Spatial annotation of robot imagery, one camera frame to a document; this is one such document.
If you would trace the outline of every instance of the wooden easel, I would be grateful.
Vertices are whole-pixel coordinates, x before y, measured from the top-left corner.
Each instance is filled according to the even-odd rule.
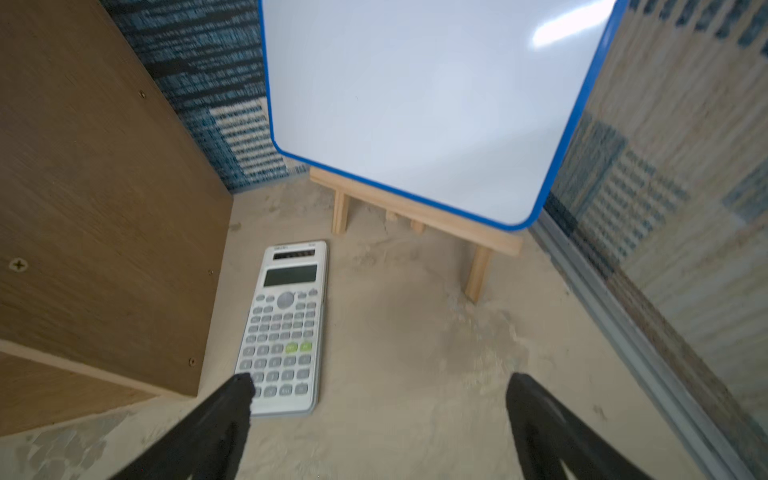
[[[472,268],[469,271],[464,293],[474,303],[480,300],[482,287],[485,283],[485,271],[491,262],[491,253],[495,251],[513,257],[520,254],[523,239],[519,235],[496,230],[482,223],[420,204],[414,200],[361,184],[319,168],[310,168],[310,180],[336,192],[331,224],[331,231],[334,235],[341,235],[346,231],[349,198],[355,197],[385,209],[387,220],[396,220],[398,215],[410,218],[411,228],[418,234],[423,233],[426,226],[430,226],[473,242],[476,245],[475,258],[472,260]]]

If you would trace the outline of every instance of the patterned wall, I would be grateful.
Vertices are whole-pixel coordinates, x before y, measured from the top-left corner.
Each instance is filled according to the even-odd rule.
[[[768,478],[768,2],[634,0],[545,206]]]
[[[270,140],[257,0],[102,0],[230,191],[307,171]]]

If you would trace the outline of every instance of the calculator display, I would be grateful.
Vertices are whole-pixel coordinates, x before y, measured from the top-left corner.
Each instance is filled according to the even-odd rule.
[[[314,282],[317,265],[289,266],[266,271],[264,286],[287,285],[289,283]]]

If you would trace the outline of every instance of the blue whiteboard frame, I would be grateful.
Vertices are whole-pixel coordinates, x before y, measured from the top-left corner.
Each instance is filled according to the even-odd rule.
[[[409,192],[406,192],[394,187],[390,187],[388,185],[380,184],[379,182],[376,182],[374,180],[358,177],[357,175],[354,175],[342,170],[338,170],[333,167],[329,167],[328,165],[312,161],[308,158],[299,157],[298,155],[291,154],[289,152],[286,152],[282,148],[280,148],[277,142],[275,142],[275,131],[272,123],[272,100],[270,96],[270,67],[266,57],[266,39],[264,37],[264,14],[263,14],[262,1],[263,0],[259,0],[259,23],[261,27],[261,51],[262,51],[262,56],[264,58],[264,77],[265,77],[264,79],[266,83],[267,112],[270,116],[270,137],[272,138],[272,144],[275,146],[279,154],[283,155],[284,157],[289,157],[294,160],[303,162],[305,164],[312,165],[313,167],[322,168],[323,170],[327,170],[331,173],[341,175],[342,177],[347,177],[349,179],[358,181],[360,183],[367,184],[372,187],[380,188],[382,190],[386,190],[390,193],[399,195],[401,197],[409,198],[410,200],[415,200],[421,204],[429,205],[430,207],[439,208],[440,210],[444,210],[451,214],[459,215],[461,217],[468,218],[470,220],[474,220],[479,223],[484,223],[485,225],[489,225],[491,227],[498,228],[499,230],[505,230],[508,232],[524,230],[530,227],[536,221],[536,219],[538,219],[538,216],[541,214],[541,209],[544,208],[544,203],[547,200],[549,191],[552,189],[552,184],[554,183],[554,179],[555,177],[557,177],[558,171],[560,170],[560,166],[563,164],[565,153],[568,151],[568,145],[571,143],[571,138],[573,137],[573,134],[576,131],[576,126],[578,125],[579,120],[581,119],[581,114],[584,113],[584,108],[587,106],[587,100],[589,99],[589,94],[592,92],[592,88],[594,88],[594,83],[598,80],[598,75],[600,74],[600,70],[603,68],[603,63],[605,63],[605,57],[608,54],[608,49],[611,46],[611,42],[614,40],[616,31],[619,29],[621,18],[624,16],[624,12],[627,11],[627,5],[629,2],[629,0],[617,0],[616,3],[614,4],[614,9],[611,12],[611,16],[608,17],[608,21],[605,25],[605,30],[603,30],[603,35],[600,37],[600,41],[598,43],[598,49],[594,53],[594,57],[592,58],[592,63],[589,65],[589,70],[587,70],[587,76],[584,78],[584,83],[581,84],[581,90],[579,91],[579,94],[576,97],[576,103],[574,104],[573,110],[571,110],[571,116],[568,117],[568,122],[565,125],[565,129],[563,130],[563,136],[560,138],[560,143],[558,143],[558,148],[554,152],[554,158],[552,158],[552,163],[549,166],[549,170],[547,170],[547,176],[544,178],[544,183],[541,185],[541,190],[539,191],[538,196],[536,197],[536,203],[533,206],[531,215],[529,215],[528,218],[525,219],[525,221],[522,223],[518,223],[516,225],[507,225],[505,223],[499,223],[495,220],[491,220],[486,217],[475,215],[471,212],[467,212],[464,210],[460,210],[458,208],[450,207],[449,205],[435,202],[434,200],[430,200],[429,198],[420,197],[419,195],[414,195]]]

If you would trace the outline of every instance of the calculator button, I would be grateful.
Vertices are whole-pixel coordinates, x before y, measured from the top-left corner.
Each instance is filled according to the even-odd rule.
[[[291,292],[281,293],[277,297],[277,306],[281,309],[286,309],[293,304],[293,294]]]

